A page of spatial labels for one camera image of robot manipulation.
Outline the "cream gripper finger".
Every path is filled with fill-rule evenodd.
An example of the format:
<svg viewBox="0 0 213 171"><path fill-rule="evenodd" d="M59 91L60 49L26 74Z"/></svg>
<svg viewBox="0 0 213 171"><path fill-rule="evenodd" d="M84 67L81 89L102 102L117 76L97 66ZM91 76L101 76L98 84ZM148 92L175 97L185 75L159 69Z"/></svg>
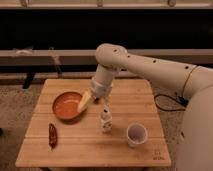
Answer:
<svg viewBox="0 0 213 171"><path fill-rule="evenodd" d="M105 107L109 108L109 106L110 106L110 95L103 97L103 104L104 104Z"/></svg>
<svg viewBox="0 0 213 171"><path fill-rule="evenodd" d="M93 96L92 92L90 90L85 91L78 104L77 111L79 113L82 113L88 108L89 105L91 105L94 102L94 100L95 97Z"/></svg>

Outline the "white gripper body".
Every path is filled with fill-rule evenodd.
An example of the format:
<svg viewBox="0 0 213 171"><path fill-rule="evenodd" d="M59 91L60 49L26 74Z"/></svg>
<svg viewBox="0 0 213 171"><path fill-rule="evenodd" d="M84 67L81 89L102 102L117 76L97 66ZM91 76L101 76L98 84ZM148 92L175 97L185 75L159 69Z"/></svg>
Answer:
<svg viewBox="0 0 213 171"><path fill-rule="evenodd" d="M96 98L107 97L112 90L112 79L98 80L93 77L91 80L90 91Z"/></svg>

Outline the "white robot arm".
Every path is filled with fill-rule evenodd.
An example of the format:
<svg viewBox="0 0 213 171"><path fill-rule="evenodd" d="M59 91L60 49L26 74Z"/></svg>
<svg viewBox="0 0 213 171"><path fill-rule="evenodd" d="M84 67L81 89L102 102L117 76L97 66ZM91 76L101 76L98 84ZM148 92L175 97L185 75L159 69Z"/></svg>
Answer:
<svg viewBox="0 0 213 171"><path fill-rule="evenodd" d="M95 99L106 97L117 73L126 69L174 91L188 101L176 159L176 171L213 171L213 69L193 64L131 54L104 43L97 47L98 66L90 89L78 105L84 111Z"/></svg>

